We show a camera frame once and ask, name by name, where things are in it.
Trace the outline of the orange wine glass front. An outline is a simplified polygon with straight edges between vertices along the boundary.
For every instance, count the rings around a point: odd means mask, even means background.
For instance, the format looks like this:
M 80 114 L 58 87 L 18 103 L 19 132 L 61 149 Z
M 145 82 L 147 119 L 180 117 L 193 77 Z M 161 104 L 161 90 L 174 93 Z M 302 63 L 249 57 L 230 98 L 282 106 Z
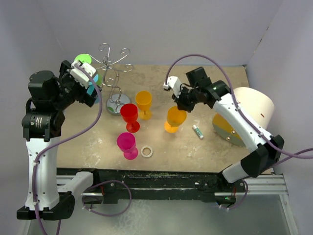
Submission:
M 177 106 L 173 106 L 168 110 L 167 120 L 164 124 L 166 132 L 173 134 L 179 130 L 179 127 L 187 118 L 187 113 L 184 110 L 179 110 Z

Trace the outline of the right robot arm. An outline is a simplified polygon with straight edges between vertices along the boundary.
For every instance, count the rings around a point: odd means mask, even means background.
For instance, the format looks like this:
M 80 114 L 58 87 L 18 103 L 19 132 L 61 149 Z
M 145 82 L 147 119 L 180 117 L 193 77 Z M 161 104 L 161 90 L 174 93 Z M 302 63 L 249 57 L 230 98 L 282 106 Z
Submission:
M 179 110 L 191 112 L 195 105 L 203 103 L 220 114 L 233 127 L 249 151 L 249 155 L 219 173 L 218 188 L 230 191 L 235 182 L 246 177 L 258 177 L 279 161 L 284 140 L 273 136 L 251 118 L 233 100 L 232 92 L 223 81 L 211 82 L 203 67 L 194 69 L 186 76 L 187 87 L 175 76 L 170 76 L 163 84 L 166 91 L 173 90 L 172 99 Z

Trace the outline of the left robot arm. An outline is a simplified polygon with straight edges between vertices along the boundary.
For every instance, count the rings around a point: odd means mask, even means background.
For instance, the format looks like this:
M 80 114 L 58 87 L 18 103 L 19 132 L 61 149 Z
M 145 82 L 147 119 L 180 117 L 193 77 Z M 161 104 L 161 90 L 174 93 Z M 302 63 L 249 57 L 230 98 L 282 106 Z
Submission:
M 71 217 L 75 196 L 84 186 L 88 191 L 99 190 L 101 181 L 91 173 L 79 172 L 73 182 L 57 187 L 57 151 L 64 111 L 75 101 L 92 107 L 97 93 L 90 82 L 97 76 L 88 62 L 76 60 L 61 63 L 59 76 L 49 70 L 29 78 L 25 116 L 22 119 L 23 138 L 29 157 L 29 186 L 25 205 L 17 210 L 17 219 L 56 221 Z

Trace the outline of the green plastic wine glass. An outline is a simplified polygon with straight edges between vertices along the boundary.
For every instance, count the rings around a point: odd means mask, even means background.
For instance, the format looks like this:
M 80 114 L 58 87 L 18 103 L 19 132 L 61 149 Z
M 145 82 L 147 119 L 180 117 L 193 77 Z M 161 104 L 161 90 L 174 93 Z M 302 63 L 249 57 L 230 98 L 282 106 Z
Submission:
M 75 57 L 74 61 L 81 61 L 82 63 L 91 64 L 92 57 L 89 54 L 79 54 Z M 102 82 L 98 74 L 93 78 L 93 80 L 96 83 L 96 85 L 98 85 L 99 87 L 102 86 Z

